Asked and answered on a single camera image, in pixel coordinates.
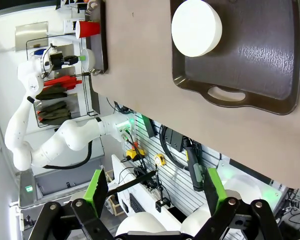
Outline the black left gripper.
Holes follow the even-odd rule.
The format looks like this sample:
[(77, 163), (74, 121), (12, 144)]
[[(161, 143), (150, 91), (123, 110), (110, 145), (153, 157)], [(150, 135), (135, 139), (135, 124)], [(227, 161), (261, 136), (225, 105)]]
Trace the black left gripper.
[(50, 55), (50, 62), (52, 69), (61, 69), (63, 65), (74, 65), (78, 61), (86, 61), (87, 57), (84, 55), (76, 56), (76, 55), (69, 55), (63, 56), (62, 53), (55, 53)]

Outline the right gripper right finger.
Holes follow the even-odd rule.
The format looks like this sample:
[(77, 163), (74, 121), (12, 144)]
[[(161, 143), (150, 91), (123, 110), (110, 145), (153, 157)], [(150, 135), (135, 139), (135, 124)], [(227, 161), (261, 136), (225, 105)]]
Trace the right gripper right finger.
[(246, 240), (283, 239), (268, 202), (255, 199), (247, 204), (228, 196), (215, 168), (205, 171), (203, 190), (211, 217), (194, 240), (220, 240), (229, 229), (240, 230)]

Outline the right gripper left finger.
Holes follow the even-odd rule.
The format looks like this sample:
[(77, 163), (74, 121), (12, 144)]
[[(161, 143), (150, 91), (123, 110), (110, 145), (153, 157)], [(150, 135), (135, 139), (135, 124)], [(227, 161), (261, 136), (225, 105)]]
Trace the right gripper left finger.
[(97, 169), (83, 197), (61, 205), (47, 202), (35, 222), (30, 240), (66, 240), (74, 230), (81, 230), (88, 240), (113, 240), (100, 217), (108, 196), (103, 169)]

